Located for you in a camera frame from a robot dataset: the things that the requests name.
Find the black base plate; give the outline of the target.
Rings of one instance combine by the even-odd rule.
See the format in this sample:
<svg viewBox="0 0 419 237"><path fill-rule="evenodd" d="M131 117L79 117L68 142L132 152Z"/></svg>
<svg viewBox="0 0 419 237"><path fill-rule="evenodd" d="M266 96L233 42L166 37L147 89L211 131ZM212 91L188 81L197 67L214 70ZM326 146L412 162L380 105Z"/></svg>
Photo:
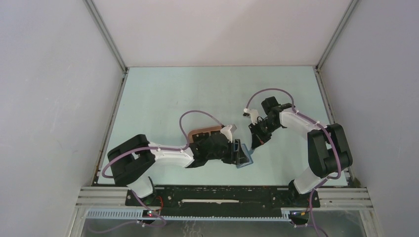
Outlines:
<svg viewBox="0 0 419 237"><path fill-rule="evenodd" d="M158 185L142 202L174 218L281 218L287 208L320 207L317 192L292 198L285 186Z"/></svg>

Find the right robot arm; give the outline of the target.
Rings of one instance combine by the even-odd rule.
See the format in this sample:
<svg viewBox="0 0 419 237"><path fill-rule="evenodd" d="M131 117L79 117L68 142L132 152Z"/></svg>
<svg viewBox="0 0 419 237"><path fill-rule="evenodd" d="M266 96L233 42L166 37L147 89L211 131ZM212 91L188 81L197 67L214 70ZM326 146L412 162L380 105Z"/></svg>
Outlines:
<svg viewBox="0 0 419 237"><path fill-rule="evenodd" d="M328 179L338 179L342 171L353 164L353 158L343 127L325 125L300 113L293 104L279 104L274 96L261 103L266 117L257 110L244 108L243 115L250 117L251 149L267 143L279 128L292 129L307 141L308 168L289 183L288 202L301 206L307 193Z"/></svg>

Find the pink oval tray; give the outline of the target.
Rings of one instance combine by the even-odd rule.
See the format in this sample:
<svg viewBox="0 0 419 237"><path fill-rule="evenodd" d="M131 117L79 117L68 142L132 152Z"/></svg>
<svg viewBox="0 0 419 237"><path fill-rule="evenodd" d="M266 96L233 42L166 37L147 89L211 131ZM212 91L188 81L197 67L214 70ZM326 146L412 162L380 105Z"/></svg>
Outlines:
<svg viewBox="0 0 419 237"><path fill-rule="evenodd" d="M200 132L216 131L216 130L219 130L219 131L220 131L220 129L221 129L221 128L222 128L222 126L221 126L221 125L216 125L216 126L210 126L210 127L204 127L204 128L193 129L193 130L191 130L191 131L188 133L188 141L189 141L190 143L193 143L193 142L192 142L192 134L195 134L195 133L200 133Z"/></svg>

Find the aluminium frame rail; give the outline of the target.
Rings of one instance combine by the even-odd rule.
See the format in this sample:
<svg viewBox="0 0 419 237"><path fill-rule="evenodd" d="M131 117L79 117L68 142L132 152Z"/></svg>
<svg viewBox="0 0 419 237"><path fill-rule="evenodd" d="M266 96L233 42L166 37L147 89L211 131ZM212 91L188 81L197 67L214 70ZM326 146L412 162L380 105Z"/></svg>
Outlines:
<svg viewBox="0 0 419 237"><path fill-rule="evenodd" d="M314 211L369 211L365 188L320 188L312 200L290 203L279 186L158 186L157 198L141 206L121 187L83 187L76 207L87 218L155 220L151 209L166 220L287 221Z"/></svg>

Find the blue card holder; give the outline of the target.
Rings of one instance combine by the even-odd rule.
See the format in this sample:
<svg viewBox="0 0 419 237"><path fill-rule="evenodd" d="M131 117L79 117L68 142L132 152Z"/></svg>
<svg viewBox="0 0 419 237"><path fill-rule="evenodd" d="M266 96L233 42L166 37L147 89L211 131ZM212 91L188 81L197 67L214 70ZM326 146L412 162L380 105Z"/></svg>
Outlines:
<svg viewBox="0 0 419 237"><path fill-rule="evenodd" d="M237 168L253 164L252 155L253 151L249 150L245 144L235 144L233 149L233 163Z"/></svg>

